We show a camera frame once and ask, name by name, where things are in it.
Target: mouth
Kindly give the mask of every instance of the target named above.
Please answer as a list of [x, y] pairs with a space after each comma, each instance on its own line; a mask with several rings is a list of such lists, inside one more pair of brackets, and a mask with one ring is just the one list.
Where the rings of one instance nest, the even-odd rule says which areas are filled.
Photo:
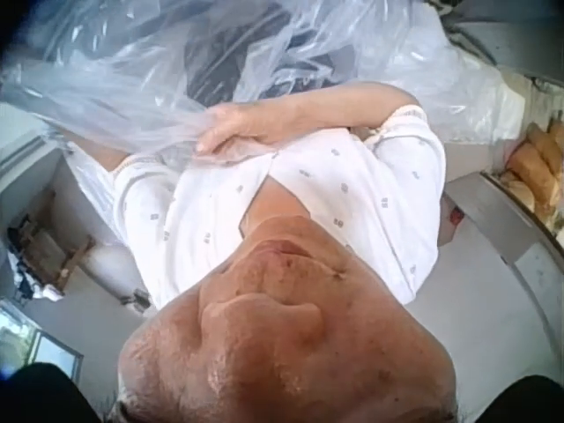
[[287, 240], [268, 240], [260, 242], [250, 251], [249, 254], [253, 255], [267, 252], [312, 258], [311, 254], [309, 254], [305, 249]]

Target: man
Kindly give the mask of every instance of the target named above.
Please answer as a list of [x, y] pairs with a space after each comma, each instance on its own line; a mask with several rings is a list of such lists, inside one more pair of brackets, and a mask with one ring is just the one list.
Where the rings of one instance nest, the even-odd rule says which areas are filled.
[[80, 142], [160, 310], [122, 350], [115, 419], [455, 420], [451, 360], [403, 307], [437, 259], [445, 174], [418, 102], [355, 84], [211, 113], [200, 154], [277, 151], [175, 174]]

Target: forearm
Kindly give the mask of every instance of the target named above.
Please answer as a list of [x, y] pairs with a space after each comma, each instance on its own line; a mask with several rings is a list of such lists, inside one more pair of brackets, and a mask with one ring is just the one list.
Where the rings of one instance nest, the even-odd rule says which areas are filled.
[[77, 134], [58, 127], [61, 133], [74, 144], [78, 145], [86, 154], [96, 160], [108, 172], [115, 170], [129, 154], [115, 148], [106, 147], [82, 138]]
[[379, 128], [400, 107], [419, 105], [409, 93], [376, 83], [340, 85], [286, 99], [304, 133], [325, 128]]

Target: plastic sheet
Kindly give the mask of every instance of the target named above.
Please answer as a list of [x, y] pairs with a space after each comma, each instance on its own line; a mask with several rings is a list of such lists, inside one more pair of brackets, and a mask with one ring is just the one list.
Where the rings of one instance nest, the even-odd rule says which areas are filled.
[[[499, 72], [412, 0], [46, 0], [3, 65], [0, 100], [179, 170], [222, 101], [385, 81], [419, 98], [443, 141], [491, 144], [507, 100]], [[68, 161], [111, 221], [103, 171], [82, 152]]]

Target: hand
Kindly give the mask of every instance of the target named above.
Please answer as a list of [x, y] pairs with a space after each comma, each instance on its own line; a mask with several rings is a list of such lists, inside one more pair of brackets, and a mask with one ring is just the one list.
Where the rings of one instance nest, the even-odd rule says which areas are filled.
[[303, 135], [292, 96], [252, 103], [224, 103], [208, 109], [214, 125], [198, 140], [197, 152], [220, 152], [235, 139], [274, 145]]

